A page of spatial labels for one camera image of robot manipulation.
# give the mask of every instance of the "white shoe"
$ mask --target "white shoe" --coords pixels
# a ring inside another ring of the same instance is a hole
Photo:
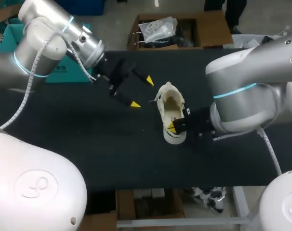
[[[174,128],[168,129],[170,124],[184,118],[183,109],[185,100],[180,91],[170,82],[163,85],[155,98],[163,122],[163,136],[170,144],[181,144],[186,139],[186,132],[176,134]]]

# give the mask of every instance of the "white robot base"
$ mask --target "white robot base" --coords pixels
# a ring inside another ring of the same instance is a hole
[[[292,171],[269,184],[259,210],[263,231],[292,231]]]
[[[75,231],[86,202],[69,160],[0,133],[0,231]]]

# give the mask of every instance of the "black table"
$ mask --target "black table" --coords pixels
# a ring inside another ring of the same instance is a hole
[[[32,94],[20,117],[6,131],[72,161],[89,191],[193,186],[267,185],[276,171],[257,134],[212,142],[190,134],[181,145],[168,144],[155,98],[167,81],[193,109],[210,106],[205,66],[234,50],[109,52],[126,57],[149,73],[151,90],[129,78],[122,91],[141,109],[125,108],[108,96],[108,85],[46,84]],[[23,94],[0,92],[0,125],[18,108]],[[292,123],[266,130],[282,171],[292,169]]]

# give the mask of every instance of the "plastic bag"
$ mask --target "plastic bag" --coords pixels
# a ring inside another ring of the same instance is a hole
[[[274,37],[282,37],[282,36],[287,36],[287,35],[291,35],[292,34],[292,29],[291,29],[291,27],[289,26],[289,25],[286,25],[285,26],[285,29],[284,30],[282,30],[280,33],[278,33],[278,34],[276,34],[276,35],[274,35]]]
[[[138,26],[144,36],[145,43],[149,43],[175,35],[177,20],[168,17],[150,23],[139,24]]]

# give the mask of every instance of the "yellow fingertip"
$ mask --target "yellow fingertip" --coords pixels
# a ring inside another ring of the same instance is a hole
[[[150,83],[152,86],[154,85],[154,83],[153,83],[153,81],[152,81],[152,79],[151,79],[150,76],[148,76],[146,80],[147,80],[147,82]]]
[[[141,107],[141,106],[137,104],[135,101],[132,101],[130,107]]]
[[[176,133],[173,122],[167,127],[170,132]]]

